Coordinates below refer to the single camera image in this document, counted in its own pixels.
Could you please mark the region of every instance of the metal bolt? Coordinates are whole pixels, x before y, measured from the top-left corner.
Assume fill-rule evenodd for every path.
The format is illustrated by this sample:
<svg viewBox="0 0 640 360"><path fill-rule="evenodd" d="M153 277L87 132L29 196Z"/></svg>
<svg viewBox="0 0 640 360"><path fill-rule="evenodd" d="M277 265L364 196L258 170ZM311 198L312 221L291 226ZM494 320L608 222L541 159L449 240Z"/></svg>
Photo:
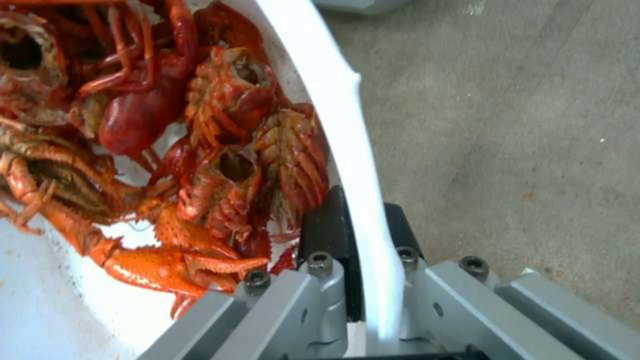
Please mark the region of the metal bolt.
<svg viewBox="0 0 640 360"><path fill-rule="evenodd" d="M479 282L485 282L489 276L489 264L478 256L465 256L459 263L462 270L475 277Z"/></svg>
<svg viewBox="0 0 640 360"><path fill-rule="evenodd" d="M405 272L412 272L418 269L418 252L409 246L396 247L400 261L404 267Z"/></svg>
<svg viewBox="0 0 640 360"><path fill-rule="evenodd" d="M244 288L249 295L262 295L271 284L271 276L264 270L251 270L244 276Z"/></svg>
<svg viewBox="0 0 640 360"><path fill-rule="evenodd" d="M326 251L314 251L307 258L309 274L316 277L326 277L333 271L333 258Z"/></svg>

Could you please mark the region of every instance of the screw hole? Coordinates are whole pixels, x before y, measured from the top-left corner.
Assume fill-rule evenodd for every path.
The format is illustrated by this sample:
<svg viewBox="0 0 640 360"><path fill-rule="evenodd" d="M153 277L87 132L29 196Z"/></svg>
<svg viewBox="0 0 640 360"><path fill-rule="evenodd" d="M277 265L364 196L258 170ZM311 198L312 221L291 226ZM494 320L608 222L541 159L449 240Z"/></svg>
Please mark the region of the screw hole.
<svg viewBox="0 0 640 360"><path fill-rule="evenodd" d="M400 254L401 258L405 258L405 259L411 258L411 250L409 249L400 249L398 251L398 254Z"/></svg>
<svg viewBox="0 0 640 360"><path fill-rule="evenodd" d="M444 316L444 310L442 309L442 306L440 306L440 304L438 304L437 302L433 303L433 310L436 312L436 314L439 317L443 317Z"/></svg>
<svg viewBox="0 0 640 360"><path fill-rule="evenodd" d="M317 262L326 261L326 255L325 254L315 254L313 256L313 261L317 261Z"/></svg>
<svg viewBox="0 0 640 360"><path fill-rule="evenodd" d="M471 268L473 270L480 270L480 269L484 268L484 263L482 262L482 260L477 259L477 258L467 259L465 265L468 268Z"/></svg>

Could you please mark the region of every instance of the concrete floor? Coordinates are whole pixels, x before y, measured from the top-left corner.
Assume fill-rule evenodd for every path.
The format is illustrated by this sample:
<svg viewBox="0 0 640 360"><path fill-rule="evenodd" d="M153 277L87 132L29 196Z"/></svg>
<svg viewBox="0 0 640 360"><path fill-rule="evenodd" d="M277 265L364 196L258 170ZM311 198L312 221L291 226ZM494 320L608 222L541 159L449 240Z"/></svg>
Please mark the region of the concrete floor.
<svg viewBox="0 0 640 360"><path fill-rule="evenodd" d="M327 13L385 199L429 261L533 267L640 330L640 3L414 0Z"/></svg>

